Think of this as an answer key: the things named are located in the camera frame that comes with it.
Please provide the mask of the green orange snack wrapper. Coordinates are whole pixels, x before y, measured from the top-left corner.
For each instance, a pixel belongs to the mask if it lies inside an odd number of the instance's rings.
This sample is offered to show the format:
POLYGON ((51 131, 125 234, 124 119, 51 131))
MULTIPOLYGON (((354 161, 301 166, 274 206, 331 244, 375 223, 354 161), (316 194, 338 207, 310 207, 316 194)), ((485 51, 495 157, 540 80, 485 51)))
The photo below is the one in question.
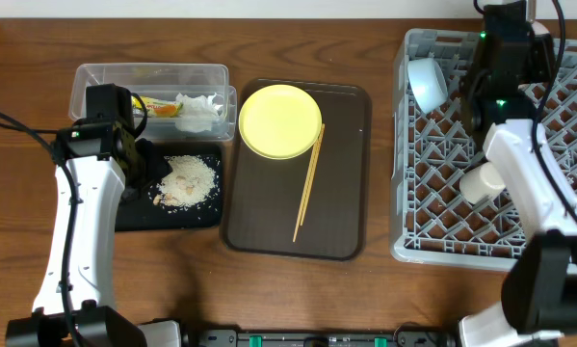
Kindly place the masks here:
POLYGON ((150 118, 174 118, 179 115, 182 104, 178 101, 166 101, 148 96, 132 96, 133 113, 150 118))

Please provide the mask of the light blue bowl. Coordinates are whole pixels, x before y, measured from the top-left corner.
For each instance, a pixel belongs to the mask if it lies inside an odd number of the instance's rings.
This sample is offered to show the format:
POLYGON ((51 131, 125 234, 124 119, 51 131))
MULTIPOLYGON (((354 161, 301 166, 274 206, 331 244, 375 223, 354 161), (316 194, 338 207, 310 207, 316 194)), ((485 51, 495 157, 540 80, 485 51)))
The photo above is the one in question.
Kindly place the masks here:
POLYGON ((448 99, 448 89, 442 69, 433 58, 409 61, 407 76, 415 101, 428 114, 448 99))

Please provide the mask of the pale green cup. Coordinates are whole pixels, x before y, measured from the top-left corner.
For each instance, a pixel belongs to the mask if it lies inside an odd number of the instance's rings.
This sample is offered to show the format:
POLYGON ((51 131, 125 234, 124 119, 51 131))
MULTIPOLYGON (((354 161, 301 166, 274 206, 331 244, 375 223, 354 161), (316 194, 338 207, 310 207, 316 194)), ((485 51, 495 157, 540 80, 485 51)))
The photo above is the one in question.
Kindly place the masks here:
POLYGON ((490 162, 465 173, 459 181, 461 194, 471 204, 484 199, 493 200, 505 188, 501 175, 490 162))

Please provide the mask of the yellow plate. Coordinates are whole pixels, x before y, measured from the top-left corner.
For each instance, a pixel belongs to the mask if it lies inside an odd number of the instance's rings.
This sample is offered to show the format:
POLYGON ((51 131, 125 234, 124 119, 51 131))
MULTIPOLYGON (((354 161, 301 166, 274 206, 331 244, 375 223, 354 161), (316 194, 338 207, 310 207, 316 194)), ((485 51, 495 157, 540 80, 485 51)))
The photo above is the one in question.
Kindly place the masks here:
POLYGON ((239 131, 247 147, 274 160, 307 152, 318 140, 322 126, 322 111, 314 98, 285 84, 252 93, 239 114, 239 131))

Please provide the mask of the white bowl with rice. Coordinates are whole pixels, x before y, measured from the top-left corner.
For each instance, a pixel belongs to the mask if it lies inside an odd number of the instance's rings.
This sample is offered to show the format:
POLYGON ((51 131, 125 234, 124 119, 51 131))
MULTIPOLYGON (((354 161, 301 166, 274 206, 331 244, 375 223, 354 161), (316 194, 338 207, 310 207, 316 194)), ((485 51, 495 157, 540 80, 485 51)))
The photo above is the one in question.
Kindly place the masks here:
POLYGON ((532 23, 532 30, 536 40, 549 40, 552 38, 550 31, 538 21, 532 23))

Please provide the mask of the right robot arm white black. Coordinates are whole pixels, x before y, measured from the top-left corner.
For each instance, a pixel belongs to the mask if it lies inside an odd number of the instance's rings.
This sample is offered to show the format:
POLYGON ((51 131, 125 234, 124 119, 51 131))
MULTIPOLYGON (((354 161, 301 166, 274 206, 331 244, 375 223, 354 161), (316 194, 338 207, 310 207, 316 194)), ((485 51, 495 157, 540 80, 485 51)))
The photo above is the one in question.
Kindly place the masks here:
POLYGON ((519 346, 577 333, 577 195, 518 88, 552 85, 564 55, 524 19, 485 16, 472 65, 459 82, 465 131, 501 177, 527 239, 499 303, 459 323, 463 346, 519 346))

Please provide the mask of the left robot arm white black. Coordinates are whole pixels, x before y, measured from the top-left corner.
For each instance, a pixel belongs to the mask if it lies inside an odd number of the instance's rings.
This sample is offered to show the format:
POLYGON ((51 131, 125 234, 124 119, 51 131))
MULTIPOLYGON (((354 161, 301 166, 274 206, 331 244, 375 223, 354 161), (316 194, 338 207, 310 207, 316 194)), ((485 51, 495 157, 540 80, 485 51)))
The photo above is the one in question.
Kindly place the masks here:
POLYGON ((28 318, 9 322, 9 346, 178 346, 174 320, 136 325, 115 308, 113 252, 122 195, 146 180, 151 144, 118 120, 78 121, 50 145, 58 207, 44 279, 28 318))

